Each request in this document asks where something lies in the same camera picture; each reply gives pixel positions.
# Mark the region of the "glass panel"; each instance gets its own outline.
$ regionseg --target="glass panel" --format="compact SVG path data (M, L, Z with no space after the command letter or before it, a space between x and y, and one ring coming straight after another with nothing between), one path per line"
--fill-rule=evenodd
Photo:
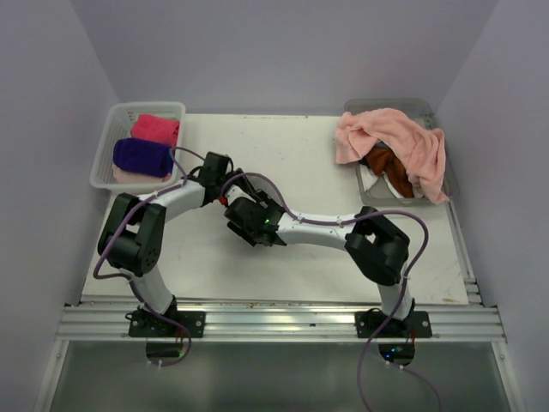
M364 410L355 343L196 342L174 367L147 366L143 342L72 342L52 411ZM436 411L431 389L408 373L365 362L375 410ZM440 390L447 411L508 411L490 343L419 343L412 366Z

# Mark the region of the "purple towel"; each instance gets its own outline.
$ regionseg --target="purple towel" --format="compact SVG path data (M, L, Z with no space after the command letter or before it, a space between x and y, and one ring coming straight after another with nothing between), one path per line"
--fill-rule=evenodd
M114 164L125 172L163 178L172 171L170 147L142 139L123 139L114 145Z

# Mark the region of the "crumpled towel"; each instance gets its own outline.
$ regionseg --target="crumpled towel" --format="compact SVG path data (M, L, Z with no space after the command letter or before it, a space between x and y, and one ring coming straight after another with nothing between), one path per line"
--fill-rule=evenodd
M364 191L369 191L375 183L379 180L379 176L377 176L368 166L360 164L360 177L362 178L362 185ZM394 197L397 199L406 199L390 182L389 178L387 177L387 173L383 173L383 180L385 180L385 184L387 185L387 188L389 191L393 194ZM420 191L417 191L415 188L412 188L413 191L413 197L415 198L421 198L424 197L423 193Z
M433 203L447 201L442 192L446 152L444 133L425 130L396 109L377 109L353 116L343 113L335 131L337 163L359 161L377 141L386 143L406 168L408 180Z
M414 198L413 187L406 175L406 169L390 148L371 148L365 158L368 166L377 176L387 173L387 178L396 191L404 197Z

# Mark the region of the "brown cloth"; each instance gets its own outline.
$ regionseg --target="brown cloth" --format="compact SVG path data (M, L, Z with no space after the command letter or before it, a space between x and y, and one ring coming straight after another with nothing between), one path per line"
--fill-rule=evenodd
M368 166L376 176L387 173L389 182L404 197L413 197L412 184L406 169L390 148L372 148L365 156Z

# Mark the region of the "black mounting plate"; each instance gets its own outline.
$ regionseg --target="black mounting plate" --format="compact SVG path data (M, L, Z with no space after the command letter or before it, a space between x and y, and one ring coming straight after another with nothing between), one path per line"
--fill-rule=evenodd
M130 337L176 337L178 328L156 318L151 312L137 309L126 315L130 321ZM195 339L204 335L206 324L206 312L203 311L177 311L169 315L169 319L182 324Z
M381 311L356 312L354 326L357 330L357 337L367 339L386 318L387 316ZM416 338L432 337L429 313L414 311L405 320L391 319L377 337L408 338L412 330L415 330Z

